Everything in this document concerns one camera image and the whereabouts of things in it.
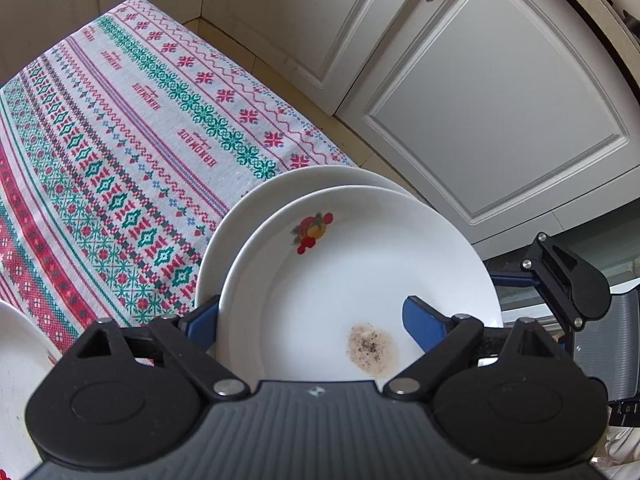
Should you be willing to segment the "white oval deep plate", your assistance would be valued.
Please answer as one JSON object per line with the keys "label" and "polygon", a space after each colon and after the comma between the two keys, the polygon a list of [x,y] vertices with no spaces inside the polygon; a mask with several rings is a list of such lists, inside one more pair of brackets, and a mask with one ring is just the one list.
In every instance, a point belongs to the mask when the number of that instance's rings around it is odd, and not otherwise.
{"label": "white oval deep plate", "polygon": [[2,301],[0,314],[1,478],[23,479],[40,464],[26,429],[26,404],[61,353],[19,310]]}

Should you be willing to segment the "white deep plate brown stain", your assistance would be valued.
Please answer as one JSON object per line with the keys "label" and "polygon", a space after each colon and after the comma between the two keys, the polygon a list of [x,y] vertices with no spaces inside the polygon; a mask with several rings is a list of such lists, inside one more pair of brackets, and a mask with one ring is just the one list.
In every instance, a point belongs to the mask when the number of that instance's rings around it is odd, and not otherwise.
{"label": "white deep plate brown stain", "polygon": [[250,386],[384,384],[422,353],[402,325],[409,296],[443,315],[502,323],[484,263],[431,207],[376,186],[313,192],[272,214],[236,256],[216,357]]}

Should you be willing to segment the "patterned embroidered tablecloth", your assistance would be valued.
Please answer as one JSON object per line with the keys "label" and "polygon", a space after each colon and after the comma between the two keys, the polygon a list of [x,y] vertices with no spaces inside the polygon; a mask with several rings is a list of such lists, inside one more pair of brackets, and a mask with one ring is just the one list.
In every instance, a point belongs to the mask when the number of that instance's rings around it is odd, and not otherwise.
{"label": "patterned embroidered tablecloth", "polygon": [[243,67],[126,0],[2,87],[1,297],[60,350],[98,318],[186,313],[245,194],[346,162]]}

